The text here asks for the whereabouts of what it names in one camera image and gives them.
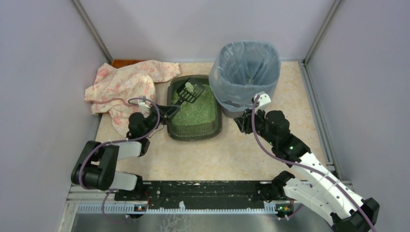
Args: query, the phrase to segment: gray floor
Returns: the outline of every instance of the gray floor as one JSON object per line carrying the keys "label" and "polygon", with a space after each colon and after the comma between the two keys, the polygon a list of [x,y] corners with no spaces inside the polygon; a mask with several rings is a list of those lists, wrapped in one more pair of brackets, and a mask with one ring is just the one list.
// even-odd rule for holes
{"label": "gray floor", "polygon": [[[109,215],[120,220],[123,215]],[[77,214],[72,232],[331,232],[326,222],[307,208],[289,221],[272,215],[144,215],[114,224],[101,214]]]}

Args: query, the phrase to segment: black slotted scoop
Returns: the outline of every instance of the black slotted scoop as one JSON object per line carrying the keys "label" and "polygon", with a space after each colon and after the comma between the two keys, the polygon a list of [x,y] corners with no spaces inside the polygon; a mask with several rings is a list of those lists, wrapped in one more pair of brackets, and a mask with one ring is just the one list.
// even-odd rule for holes
{"label": "black slotted scoop", "polygon": [[188,78],[176,89],[179,99],[175,105],[180,105],[183,102],[194,103],[204,90],[205,86],[203,86],[200,82],[193,78]]}

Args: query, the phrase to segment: pink floral fabric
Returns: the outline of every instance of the pink floral fabric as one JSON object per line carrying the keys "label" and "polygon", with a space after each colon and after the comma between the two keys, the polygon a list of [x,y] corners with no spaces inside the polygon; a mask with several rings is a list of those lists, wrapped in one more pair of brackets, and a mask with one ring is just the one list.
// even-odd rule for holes
{"label": "pink floral fabric", "polygon": [[[94,85],[86,89],[86,102],[106,102],[113,98],[127,101],[130,98],[146,96],[155,101],[155,82],[166,82],[181,74],[178,63],[148,60],[119,69],[103,64],[97,71]],[[91,113],[109,112],[113,126],[122,136],[128,131],[128,118],[138,107],[126,106],[114,100],[103,104],[91,105]]]}

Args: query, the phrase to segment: trash bin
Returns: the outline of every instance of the trash bin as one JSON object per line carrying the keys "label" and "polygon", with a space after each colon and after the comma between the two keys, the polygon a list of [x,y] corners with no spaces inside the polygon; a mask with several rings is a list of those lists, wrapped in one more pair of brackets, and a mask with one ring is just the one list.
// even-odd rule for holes
{"label": "trash bin", "polygon": [[232,42],[221,49],[209,84],[222,112],[235,118],[252,107],[255,94],[263,91],[272,98],[279,74],[279,54],[271,43]]}

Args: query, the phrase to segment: gray wall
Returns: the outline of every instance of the gray wall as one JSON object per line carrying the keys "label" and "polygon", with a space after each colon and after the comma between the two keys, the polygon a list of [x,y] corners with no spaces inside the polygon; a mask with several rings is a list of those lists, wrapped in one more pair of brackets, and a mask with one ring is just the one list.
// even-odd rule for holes
{"label": "gray wall", "polygon": [[55,231],[104,59],[68,0],[0,3],[0,231]]}
{"label": "gray wall", "polygon": [[334,0],[81,0],[113,58],[214,61],[237,40],[305,58]]}
{"label": "gray wall", "polygon": [[409,231],[410,1],[345,1],[309,64],[342,174]]}

